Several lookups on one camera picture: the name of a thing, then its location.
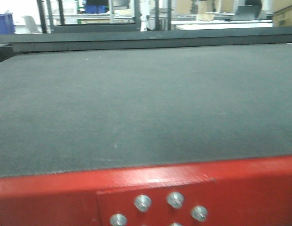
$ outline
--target screw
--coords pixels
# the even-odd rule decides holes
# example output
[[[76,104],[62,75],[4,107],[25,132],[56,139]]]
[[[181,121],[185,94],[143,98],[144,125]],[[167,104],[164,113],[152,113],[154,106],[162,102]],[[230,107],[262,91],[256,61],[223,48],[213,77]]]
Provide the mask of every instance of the screw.
[[[139,195],[135,199],[135,206],[141,212],[146,212],[151,206],[151,203],[152,203],[151,199],[147,195],[144,195],[144,194]]]
[[[127,219],[122,214],[115,214],[110,217],[110,224],[112,226],[125,226]]]
[[[204,222],[207,219],[208,211],[203,206],[196,206],[192,209],[191,216],[199,222]]]
[[[167,196],[167,203],[175,209],[183,206],[184,196],[179,192],[172,192]]]

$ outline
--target cardboard box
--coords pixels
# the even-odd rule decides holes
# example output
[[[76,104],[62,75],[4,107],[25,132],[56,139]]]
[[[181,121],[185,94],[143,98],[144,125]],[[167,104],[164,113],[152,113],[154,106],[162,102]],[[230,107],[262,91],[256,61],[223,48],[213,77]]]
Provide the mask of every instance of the cardboard box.
[[[221,3],[223,0],[215,0],[215,8],[217,12],[220,12],[220,1]],[[200,10],[200,5],[204,4],[203,2],[207,3],[207,9],[206,12],[212,12],[212,0],[206,0],[206,1],[198,1],[198,13],[203,14]],[[192,1],[191,0],[177,0],[176,6],[175,6],[175,12],[178,14],[190,14],[191,13],[191,6]]]
[[[233,12],[233,5],[234,5],[234,0],[222,0],[220,11],[231,13]]]
[[[286,7],[292,6],[292,0],[274,0],[274,12],[277,12],[279,10],[282,10]]]
[[[175,5],[175,12],[178,14],[190,14],[191,5],[191,0],[177,0]]]
[[[292,26],[292,6],[275,12],[274,26]]]

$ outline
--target chair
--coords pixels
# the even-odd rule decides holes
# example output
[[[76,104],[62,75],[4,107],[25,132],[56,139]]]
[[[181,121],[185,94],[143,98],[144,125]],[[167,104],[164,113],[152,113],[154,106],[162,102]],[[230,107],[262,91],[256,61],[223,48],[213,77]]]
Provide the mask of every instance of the chair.
[[[42,32],[38,30],[35,20],[32,16],[22,16],[25,22],[26,28],[31,34],[41,34]]]

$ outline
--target white table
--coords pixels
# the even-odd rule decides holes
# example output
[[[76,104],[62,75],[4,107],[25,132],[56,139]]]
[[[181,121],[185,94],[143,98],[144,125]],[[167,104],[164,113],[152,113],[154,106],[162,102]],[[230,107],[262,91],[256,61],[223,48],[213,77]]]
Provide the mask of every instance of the white table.
[[[252,21],[172,21],[178,30],[272,27],[272,20]]]

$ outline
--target gray felt surface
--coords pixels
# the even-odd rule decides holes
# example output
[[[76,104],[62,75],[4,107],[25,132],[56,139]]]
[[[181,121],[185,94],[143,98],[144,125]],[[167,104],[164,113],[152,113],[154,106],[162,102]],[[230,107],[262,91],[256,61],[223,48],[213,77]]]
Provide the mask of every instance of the gray felt surface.
[[[292,154],[292,46],[0,63],[0,177]]]

